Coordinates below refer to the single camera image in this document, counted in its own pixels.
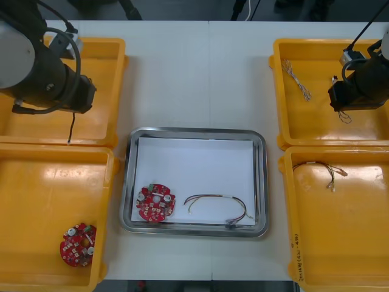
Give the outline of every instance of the red circuit board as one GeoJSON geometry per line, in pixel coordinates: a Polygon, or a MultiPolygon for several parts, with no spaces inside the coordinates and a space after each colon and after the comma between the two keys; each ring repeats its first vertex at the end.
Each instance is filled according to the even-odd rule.
{"type": "Polygon", "coordinates": [[[96,227],[80,223],[70,228],[60,244],[61,257],[69,266],[87,266],[92,263],[96,227]]]}
{"type": "Polygon", "coordinates": [[[136,200],[139,215],[149,222],[161,222],[173,213],[176,196],[161,184],[150,184],[142,188],[136,200]]]}

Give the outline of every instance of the white sheet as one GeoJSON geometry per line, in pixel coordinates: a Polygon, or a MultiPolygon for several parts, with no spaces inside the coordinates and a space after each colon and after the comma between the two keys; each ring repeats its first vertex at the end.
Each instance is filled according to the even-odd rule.
{"type": "MultiPolygon", "coordinates": [[[[243,208],[228,198],[202,198],[191,208],[186,198],[199,194],[235,196],[249,215],[239,223],[255,225],[252,141],[158,139],[141,137],[137,158],[135,196],[149,184],[163,184],[176,195],[173,215],[166,222],[225,224],[243,208]]],[[[132,221],[144,221],[133,204],[132,221]]]]}

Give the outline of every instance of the stainless steel tray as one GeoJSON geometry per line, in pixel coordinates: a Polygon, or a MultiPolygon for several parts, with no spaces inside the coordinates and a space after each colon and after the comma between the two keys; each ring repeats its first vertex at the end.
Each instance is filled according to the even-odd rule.
{"type": "Polygon", "coordinates": [[[254,131],[220,130],[202,128],[138,128],[129,139],[125,164],[125,179],[123,183],[122,203],[120,206],[120,222],[122,227],[130,232],[207,235],[224,237],[259,237],[269,226],[267,188],[266,143],[264,138],[254,131]],[[197,223],[149,223],[132,221],[133,200],[136,175],[139,139],[141,137],[161,139],[196,139],[222,141],[252,141],[253,142],[253,173],[255,196],[255,225],[240,225],[228,228],[226,224],[197,223]]]}

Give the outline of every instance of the yellow plastic bin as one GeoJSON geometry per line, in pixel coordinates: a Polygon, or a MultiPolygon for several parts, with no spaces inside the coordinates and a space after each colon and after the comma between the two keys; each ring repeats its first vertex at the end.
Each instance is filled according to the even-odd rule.
{"type": "Polygon", "coordinates": [[[118,166],[108,148],[0,144],[0,291],[93,291],[118,166]],[[74,268],[60,243],[81,222],[97,228],[95,250],[74,268]]]}
{"type": "MultiPolygon", "coordinates": [[[[81,74],[92,79],[97,91],[92,109],[76,114],[72,145],[113,148],[117,143],[116,123],[126,65],[125,42],[118,38],[82,38],[82,41],[81,74]]],[[[63,61],[75,69],[75,61],[63,61]]],[[[0,143],[67,143],[71,113],[13,114],[12,105],[13,99],[0,94],[0,143]]]]}
{"type": "Polygon", "coordinates": [[[289,274],[305,292],[389,291],[389,147],[291,147],[279,161],[289,274]],[[335,192],[322,161],[335,173],[335,192]]]}
{"type": "MultiPolygon", "coordinates": [[[[379,109],[347,111],[350,124],[343,123],[329,105],[328,89],[331,78],[341,80],[339,63],[343,49],[351,40],[292,40],[274,43],[274,55],[269,64],[273,68],[277,96],[278,145],[290,146],[389,146],[388,103],[379,109]],[[295,80],[281,68],[281,59],[291,62],[293,72],[307,87],[312,99],[306,101],[295,80]]],[[[365,56],[375,40],[358,41],[355,50],[365,56]]]]}

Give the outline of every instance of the white table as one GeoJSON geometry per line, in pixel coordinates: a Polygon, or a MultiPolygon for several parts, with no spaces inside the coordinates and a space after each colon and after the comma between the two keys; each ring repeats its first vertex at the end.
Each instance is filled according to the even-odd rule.
{"type": "MultiPolygon", "coordinates": [[[[277,161],[277,109],[268,58],[277,38],[354,38],[364,23],[182,21],[74,22],[84,37],[126,41],[116,155],[136,127],[254,130],[267,142],[270,227],[262,238],[130,234],[119,225],[123,173],[112,194],[106,279],[289,280],[284,189],[277,161]]],[[[50,26],[61,27],[57,21],[50,26]]],[[[373,24],[363,38],[382,38],[373,24]]]]}

